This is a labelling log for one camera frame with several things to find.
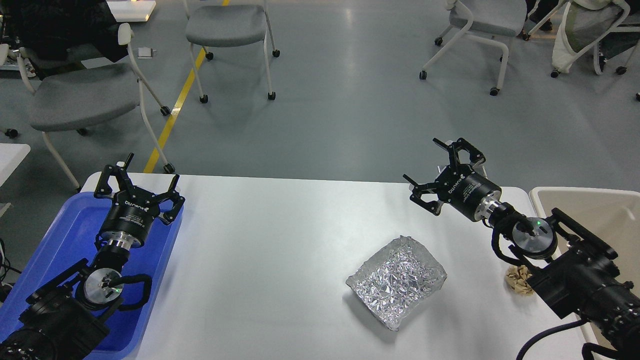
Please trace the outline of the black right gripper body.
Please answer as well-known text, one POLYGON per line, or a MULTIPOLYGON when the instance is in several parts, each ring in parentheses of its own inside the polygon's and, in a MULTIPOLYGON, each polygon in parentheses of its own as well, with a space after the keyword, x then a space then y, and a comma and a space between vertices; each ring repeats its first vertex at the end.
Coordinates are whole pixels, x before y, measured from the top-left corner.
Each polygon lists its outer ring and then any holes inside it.
POLYGON ((438 199, 473 222, 489 219, 499 206, 502 195, 501 187, 475 171, 443 171, 436 178, 436 183, 440 185, 436 190, 438 199))

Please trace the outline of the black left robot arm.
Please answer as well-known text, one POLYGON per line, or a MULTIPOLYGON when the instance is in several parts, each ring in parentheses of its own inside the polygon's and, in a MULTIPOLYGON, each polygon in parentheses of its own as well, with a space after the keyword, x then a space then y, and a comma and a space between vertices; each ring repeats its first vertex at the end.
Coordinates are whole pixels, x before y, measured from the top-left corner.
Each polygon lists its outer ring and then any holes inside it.
POLYGON ((106 165, 61 208, 1 308, 3 360, 112 360, 140 339, 178 234, 179 175, 160 194, 106 165))

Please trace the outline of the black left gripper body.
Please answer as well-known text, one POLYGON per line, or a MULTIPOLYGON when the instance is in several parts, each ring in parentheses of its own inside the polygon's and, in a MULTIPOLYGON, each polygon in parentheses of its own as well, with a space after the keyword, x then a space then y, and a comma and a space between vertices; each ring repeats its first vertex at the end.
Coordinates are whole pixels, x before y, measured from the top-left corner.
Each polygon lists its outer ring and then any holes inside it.
POLYGON ((134 239, 134 247, 144 246, 153 221, 160 214, 159 204, 154 202, 155 196, 141 187, 116 192, 112 207, 98 231, 99 237, 107 240, 110 235, 125 233, 134 239))

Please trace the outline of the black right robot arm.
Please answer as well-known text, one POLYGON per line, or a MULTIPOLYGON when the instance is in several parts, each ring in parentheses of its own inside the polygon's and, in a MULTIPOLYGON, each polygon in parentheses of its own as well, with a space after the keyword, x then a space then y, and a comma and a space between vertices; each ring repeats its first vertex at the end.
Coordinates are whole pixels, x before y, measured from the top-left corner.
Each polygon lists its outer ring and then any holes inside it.
POLYGON ((541 339, 590 322, 611 348, 585 342, 583 359, 600 354, 613 360, 637 360, 639 298, 633 294, 633 282, 617 280, 617 252, 558 208, 546 218, 527 217, 503 202, 502 189, 478 171, 485 156, 466 139, 435 138, 434 143, 448 153, 449 164, 434 182, 419 184, 408 178, 411 201, 434 215, 448 204, 470 221, 482 221, 493 230, 491 247, 499 259, 526 267, 531 273, 527 283, 558 317, 571 313, 579 317, 530 338, 517 359, 522 360, 541 339))

